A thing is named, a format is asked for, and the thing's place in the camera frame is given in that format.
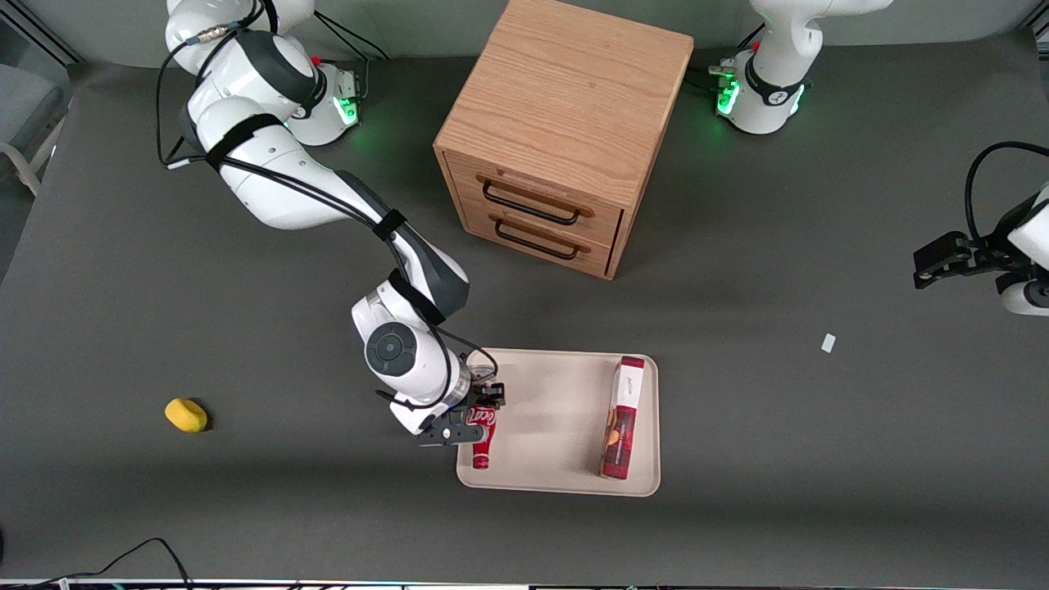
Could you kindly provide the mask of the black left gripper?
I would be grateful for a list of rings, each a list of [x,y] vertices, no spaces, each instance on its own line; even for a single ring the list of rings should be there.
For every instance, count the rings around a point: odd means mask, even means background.
[[[923,290],[940,279],[948,279],[951,269],[943,269],[944,266],[965,265],[971,257],[971,274],[1002,272],[1008,279],[1025,280],[1025,254],[1009,243],[1004,234],[992,233],[984,238],[969,240],[963,232],[947,232],[914,251],[915,290]]]

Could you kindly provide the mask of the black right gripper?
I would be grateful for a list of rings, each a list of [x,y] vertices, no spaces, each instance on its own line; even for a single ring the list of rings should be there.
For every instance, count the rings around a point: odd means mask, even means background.
[[[505,385],[492,380],[473,384],[461,403],[431,419],[415,436],[419,446],[461,446],[493,438],[496,410],[506,404]]]

